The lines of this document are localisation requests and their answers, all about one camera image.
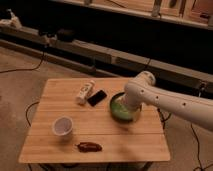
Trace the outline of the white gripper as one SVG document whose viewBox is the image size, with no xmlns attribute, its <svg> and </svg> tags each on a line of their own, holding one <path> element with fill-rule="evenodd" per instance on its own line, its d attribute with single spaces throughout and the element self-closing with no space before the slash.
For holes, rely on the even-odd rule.
<svg viewBox="0 0 213 171">
<path fill-rule="evenodd" d="M 129 94 L 124 94 L 121 97 L 121 103 L 130 111 L 136 111 L 141 106 L 141 102 Z"/>
</svg>

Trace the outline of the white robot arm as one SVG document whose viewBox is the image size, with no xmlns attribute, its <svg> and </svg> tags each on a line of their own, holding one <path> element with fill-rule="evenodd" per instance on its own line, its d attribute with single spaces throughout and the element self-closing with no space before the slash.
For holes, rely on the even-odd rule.
<svg viewBox="0 0 213 171">
<path fill-rule="evenodd" d="M 124 106 L 136 111 L 142 103 L 150 104 L 213 132 L 213 100 L 164 90 L 155 83 L 149 71 L 130 79 L 124 86 Z"/>
</svg>

